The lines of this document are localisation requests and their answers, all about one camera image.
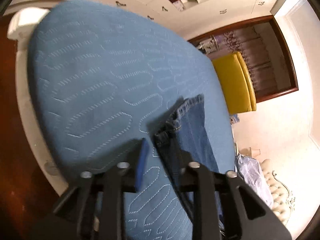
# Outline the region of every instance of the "white wall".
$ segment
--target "white wall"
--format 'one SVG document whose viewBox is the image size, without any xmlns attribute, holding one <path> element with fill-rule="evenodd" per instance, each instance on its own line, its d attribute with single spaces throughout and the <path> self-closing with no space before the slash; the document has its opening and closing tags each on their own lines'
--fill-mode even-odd
<svg viewBox="0 0 320 240">
<path fill-rule="evenodd" d="M 311 137 L 320 145 L 320 21 L 307 0 L 301 0 L 290 14 L 308 61 L 313 90 L 313 122 Z"/>
<path fill-rule="evenodd" d="M 304 49 L 289 21 L 294 10 L 297 8 L 276 20 L 291 52 L 299 91 L 259 103 L 256 112 L 239 114 L 240 122 L 233 126 L 239 148 L 260 149 L 259 160 L 271 158 L 278 179 L 293 191 L 295 211 L 287 224 L 293 239 L 303 231 L 320 205 L 320 150 L 309 137 L 315 96 Z"/>
</svg>

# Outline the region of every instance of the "white headboard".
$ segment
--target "white headboard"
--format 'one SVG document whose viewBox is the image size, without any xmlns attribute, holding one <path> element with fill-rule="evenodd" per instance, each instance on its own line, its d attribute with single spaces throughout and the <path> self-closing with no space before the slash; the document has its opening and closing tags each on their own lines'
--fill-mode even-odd
<svg viewBox="0 0 320 240">
<path fill-rule="evenodd" d="M 272 162 L 270 159 L 265 159 L 260 165 L 273 196 L 274 203 L 272 211 L 280 221 L 286 225 L 294 210 L 295 197 L 292 196 L 292 193 L 286 185 L 276 179 L 276 174 L 272 170 Z"/>
</svg>

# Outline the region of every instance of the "bed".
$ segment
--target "bed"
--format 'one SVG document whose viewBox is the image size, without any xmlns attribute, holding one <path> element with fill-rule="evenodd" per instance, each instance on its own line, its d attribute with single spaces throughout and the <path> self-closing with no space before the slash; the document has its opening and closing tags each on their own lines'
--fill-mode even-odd
<svg viewBox="0 0 320 240">
<path fill-rule="evenodd" d="M 17 101 L 26 137 L 61 195 L 82 171 L 103 172 L 151 137 L 184 98 L 203 93 L 205 127 L 219 171 L 234 169 L 230 119 L 211 61 L 172 31 L 134 13 L 85 0 L 26 8 L 18 40 Z M 142 190 L 125 195 L 132 239 L 191 239 L 192 224 L 154 147 Z"/>
<path fill-rule="evenodd" d="M 288 187 L 276 178 L 271 159 L 265 159 L 260 166 L 273 197 L 272 211 L 284 225 L 287 225 L 294 211 L 295 197 Z"/>
</svg>

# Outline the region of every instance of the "wooden door frame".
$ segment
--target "wooden door frame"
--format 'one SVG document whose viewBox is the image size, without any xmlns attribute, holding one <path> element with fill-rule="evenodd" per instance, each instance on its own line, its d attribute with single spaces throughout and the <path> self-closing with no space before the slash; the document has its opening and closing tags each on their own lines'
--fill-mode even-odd
<svg viewBox="0 0 320 240">
<path fill-rule="evenodd" d="M 289 94 L 289 93 L 292 93 L 292 92 L 299 90 L 297 75 L 296 75 L 296 71 L 295 71 L 295 68 L 293 65 L 292 57 L 291 57 L 291 54 L 290 54 L 290 51 L 288 48 L 288 44 L 282 34 L 282 31 L 281 31 L 278 23 L 276 22 L 275 18 L 273 17 L 273 15 L 262 16 L 262 17 L 258 17 L 258 18 L 253 18 L 253 19 L 233 23 L 233 24 L 223 26 L 221 28 L 209 31 L 207 33 L 201 34 L 197 37 L 194 37 L 194 38 L 188 40 L 191 44 L 196 45 L 200 41 L 208 39 L 211 36 L 221 35 L 226 32 L 254 26 L 257 24 L 261 24 L 261 23 L 270 23 L 270 25 L 271 25 L 271 27 L 277 37 L 277 40 L 278 40 L 279 45 L 281 47 L 282 53 L 284 55 L 285 65 L 288 68 L 291 86 L 284 89 L 284 90 L 277 92 L 276 94 L 263 96 L 261 98 L 256 98 L 257 103 L 263 102 L 263 101 L 266 101 L 266 100 L 269 100 L 272 98 L 277 98 L 277 97 L 280 97 L 280 96 L 283 96 L 283 95 L 286 95 L 286 94 Z"/>
</svg>

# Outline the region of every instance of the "light blue fabric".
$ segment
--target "light blue fabric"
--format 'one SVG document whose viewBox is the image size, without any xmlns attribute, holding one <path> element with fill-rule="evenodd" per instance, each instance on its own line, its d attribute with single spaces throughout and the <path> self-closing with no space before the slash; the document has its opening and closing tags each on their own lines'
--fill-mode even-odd
<svg viewBox="0 0 320 240">
<path fill-rule="evenodd" d="M 203 93 L 205 128 L 219 171 L 234 168 L 227 106 L 211 61 L 172 31 L 84 0 L 59 4 L 28 48 L 30 94 L 65 178 L 102 172 L 154 134 L 181 99 Z M 152 147 L 142 191 L 125 195 L 133 239 L 191 239 L 192 225 Z"/>
</svg>

